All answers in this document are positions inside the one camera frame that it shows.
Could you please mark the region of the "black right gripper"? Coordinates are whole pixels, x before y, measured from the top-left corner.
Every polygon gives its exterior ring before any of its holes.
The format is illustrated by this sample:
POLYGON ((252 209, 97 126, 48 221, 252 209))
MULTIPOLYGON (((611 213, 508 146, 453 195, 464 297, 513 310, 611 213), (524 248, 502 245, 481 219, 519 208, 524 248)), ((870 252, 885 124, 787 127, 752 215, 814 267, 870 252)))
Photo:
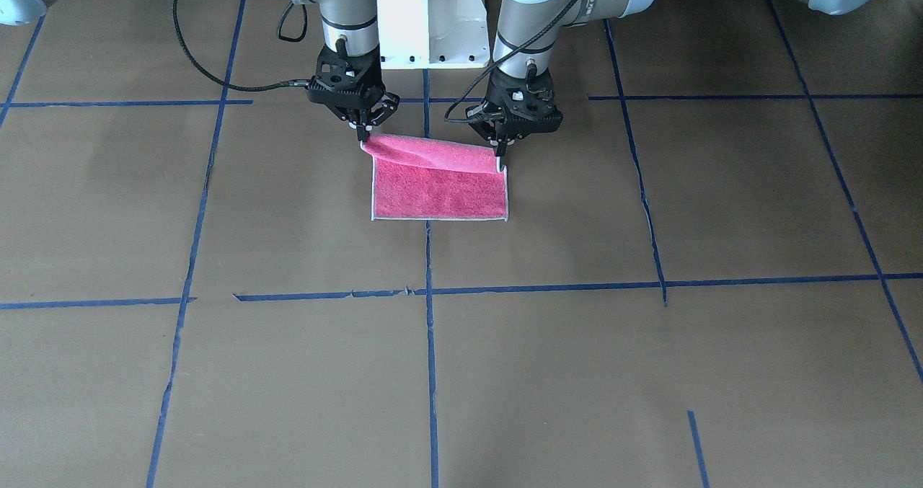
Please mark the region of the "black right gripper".
POLYGON ((401 104, 398 94, 386 92, 379 45, 366 54, 345 58, 324 45, 306 94, 311 102, 327 106, 340 119, 353 123, 360 144, 401 104))

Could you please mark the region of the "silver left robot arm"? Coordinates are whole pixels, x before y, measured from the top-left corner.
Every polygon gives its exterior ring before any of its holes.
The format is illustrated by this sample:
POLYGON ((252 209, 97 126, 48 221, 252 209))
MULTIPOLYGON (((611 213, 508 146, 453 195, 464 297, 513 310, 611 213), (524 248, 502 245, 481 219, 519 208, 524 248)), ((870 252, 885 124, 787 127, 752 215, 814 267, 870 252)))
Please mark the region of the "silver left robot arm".
MULTIPOLYGON (((501 0, 491 64, 480 75, 487 93, 468 107, 467 124, 493 146, 497 167, 505 150, 537 133, 553 133, 562 123, 550 72, 552 52, 562 28, 597 19, 643 12, 655 0, 501 0)), ((815 12, 843 15, 870 0, 795 0, 815 12)))

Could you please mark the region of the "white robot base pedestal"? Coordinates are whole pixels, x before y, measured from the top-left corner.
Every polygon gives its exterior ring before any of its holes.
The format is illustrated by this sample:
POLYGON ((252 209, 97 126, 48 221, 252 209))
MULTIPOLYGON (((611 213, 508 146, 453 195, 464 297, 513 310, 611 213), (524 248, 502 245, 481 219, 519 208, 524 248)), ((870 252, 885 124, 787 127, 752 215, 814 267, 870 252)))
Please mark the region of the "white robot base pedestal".
POLYGON ((491 60, 484 0, 378 0, 385 70, 484 68, 491 60))

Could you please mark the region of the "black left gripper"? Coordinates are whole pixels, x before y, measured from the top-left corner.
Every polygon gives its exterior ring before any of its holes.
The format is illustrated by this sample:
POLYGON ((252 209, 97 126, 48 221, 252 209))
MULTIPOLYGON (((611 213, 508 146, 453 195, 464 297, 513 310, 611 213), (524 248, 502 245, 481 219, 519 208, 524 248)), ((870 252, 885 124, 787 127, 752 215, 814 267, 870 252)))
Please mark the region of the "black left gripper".
POLYGON ((523 79, 491 71, 484 99, 467 110, 467 123, 475 133, 494 143, 498 172, 505 171, 507 147, 531 134, 554 133, 562 120, 548 70, 523 79))

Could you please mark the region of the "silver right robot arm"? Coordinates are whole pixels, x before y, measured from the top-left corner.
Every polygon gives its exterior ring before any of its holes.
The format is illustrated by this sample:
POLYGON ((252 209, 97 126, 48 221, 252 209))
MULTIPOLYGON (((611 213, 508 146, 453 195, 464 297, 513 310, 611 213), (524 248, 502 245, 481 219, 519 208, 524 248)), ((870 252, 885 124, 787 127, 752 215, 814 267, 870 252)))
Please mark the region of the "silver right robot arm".
MULTIPOLYGON (((46 15, 57 1, 2 0, 2 24, 30 24, 46 15)), ((276 30, 277 38, 287 43, 299 43, 306 37, 307 7, 313 4, 319 8, 325 45, 317 58, 316 71, 309 79, 256 86, 231 84, 228 78, 212 74, 195 59, 182 35, 179 1, 171 0, 171 15, 182 52, 198 72, 215 84, 244 93, 301 88, 311 102, 326 107, 355 130, 360 144, 399 107, 401 98, 388 92, 383 83, 376 0, 287 0, 276 30), (284 22, 296 7, 302 12, 304 32, 298 37, 287 37, 283 34, 284 22)))

